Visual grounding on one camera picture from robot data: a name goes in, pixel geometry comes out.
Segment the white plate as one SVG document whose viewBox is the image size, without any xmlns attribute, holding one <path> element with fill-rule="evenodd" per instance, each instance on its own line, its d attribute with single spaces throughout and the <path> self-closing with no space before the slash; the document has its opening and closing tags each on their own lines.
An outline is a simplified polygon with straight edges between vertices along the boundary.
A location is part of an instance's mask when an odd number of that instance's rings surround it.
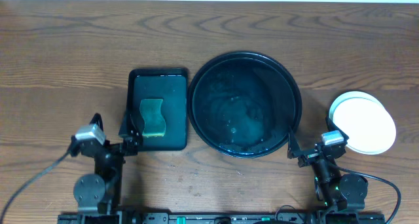
<svg viewBox="0 0 419 224">
<path fill-rule="evenodd" d="M 347 147 L 357 153 L 384 153 L 396 139 L 397 131 L 391 115 L 370 100 L 352 98 L 342 102 L 332 121 L 348 135 Z"/>
</svg>

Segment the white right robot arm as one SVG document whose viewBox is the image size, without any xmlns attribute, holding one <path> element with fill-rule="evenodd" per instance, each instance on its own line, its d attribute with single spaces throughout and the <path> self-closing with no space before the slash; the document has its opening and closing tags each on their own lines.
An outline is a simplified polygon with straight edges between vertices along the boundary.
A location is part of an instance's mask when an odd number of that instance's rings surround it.
<svg viewBox="0 0 419 224">
<path fill-rule="evenodd" d="M 359 223 L 358 211 L 365 208 L 368 181 L 361 175 L 342 175 L 335 160 L 345 154 L 349 137 L 326 118 L 328 132 L 312 149 L 301 150 L 292 129 L 288 133 L 287 157 L 297 159 L 300 168 L 310 166 L 315 177 L 316 196 L 324 208 L 311 211 L 305 223 Z"/>
</svg>

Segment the green yellow sponge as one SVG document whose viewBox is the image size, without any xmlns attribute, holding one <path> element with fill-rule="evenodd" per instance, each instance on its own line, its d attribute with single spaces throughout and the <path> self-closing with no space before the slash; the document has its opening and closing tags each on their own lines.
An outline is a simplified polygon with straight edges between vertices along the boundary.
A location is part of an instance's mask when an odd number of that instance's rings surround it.
<svg viewBox="0 0 419 224">
<path fill-rule="evenodd" d="M 163 99 L 143 99 L 139 106 L 144 121 L 142 136 L 146 138 L 163 137 L 166 133 L 166 120 L 162 115 Z"/>
</svg>

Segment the mint green plate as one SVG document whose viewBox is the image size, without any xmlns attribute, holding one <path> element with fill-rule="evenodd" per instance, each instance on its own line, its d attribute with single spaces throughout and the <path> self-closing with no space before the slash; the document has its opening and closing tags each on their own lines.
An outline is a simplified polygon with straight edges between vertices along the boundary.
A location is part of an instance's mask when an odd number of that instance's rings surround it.
<svg viewBox="0 0 419 224">
<path fill-rule="evenodd" d="M 370 100 L 376 104 L 378 104 L 380 107 L 384 108 L 384 106 L 381 104 L 381 102 L 376 99 L 374 96 L 366 93 L 366 92 L 362 92 L 362 91 L 348 91 L 345 92 L 341 95 L 339 95 L 331 104 L 330 108 L 329 108 L 329 118 L 333 119 L 333 115 L 334 112 L 336 110 L 336 108 L 338 107 L 339 104 L 341 104 L 342 102 L 346 101 L 346 100 L 350 100 L 352 98 L 361 98 L 364 100 Z"/>
</svg>

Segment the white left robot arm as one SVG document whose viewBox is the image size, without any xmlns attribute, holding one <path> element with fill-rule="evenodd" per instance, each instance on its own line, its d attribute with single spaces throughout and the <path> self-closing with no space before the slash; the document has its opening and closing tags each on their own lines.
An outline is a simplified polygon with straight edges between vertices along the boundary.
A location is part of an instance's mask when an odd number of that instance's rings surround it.
<svg viewBox="0 0 419 224">
<path fill-rule="evenodd" d="M 103 121 L 95 113 L 88 125 L 71 137 L 69 153 L 94 159 L 94 172 L 80 177 L 73 188 L 78 211 L 70 223 L 141 223 L 141 216 L 120 207 L 125 158 L 138 154 L 141 140 L 134 136 L 121 143 L 106 139 Z"/>
</svg>

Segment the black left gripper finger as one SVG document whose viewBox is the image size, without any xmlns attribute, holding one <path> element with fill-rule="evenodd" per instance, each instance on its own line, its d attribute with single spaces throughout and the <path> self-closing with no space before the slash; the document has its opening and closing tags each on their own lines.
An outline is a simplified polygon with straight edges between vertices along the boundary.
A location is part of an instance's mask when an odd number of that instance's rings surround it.
<svg viewBox="0 0 419 224">
<path fill-rule="evenodd" d="M 95 113 L 89 122 L 89 131 L 96 132 L 99 130 L 103 132 L 103 121 L 101 115 L 99 113 Z"/>
<path fill-rule="evenodd" d="M 139 135 L 139 130 L 134 124 L 129 111 L 124 113 L 118 135 L 126 143 L 142 144 L 143 142 L 143 138 Z"/>
</svg>

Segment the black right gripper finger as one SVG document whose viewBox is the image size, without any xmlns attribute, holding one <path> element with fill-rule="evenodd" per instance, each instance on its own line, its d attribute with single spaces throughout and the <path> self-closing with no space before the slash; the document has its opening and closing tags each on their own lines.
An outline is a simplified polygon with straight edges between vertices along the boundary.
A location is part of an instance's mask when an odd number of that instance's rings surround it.
<svg viewBox="0 0 419 224">
<path fill-rule="evenodd" d="M 288 148 L 287 148 L 287 158 L 295 159 L 300 156 L 301 149 L 295 137 L 294 131 L 291 127 L 288 128 Z"/>
<path fill-rule="evenodd" d="M 341 136 L 344 138 L 344 141 L 349 139 L 348 135 L 345 134 L 329 117 L 325 118 L 325 122 L 329 132 L 339 131 Z"/>
</svg>

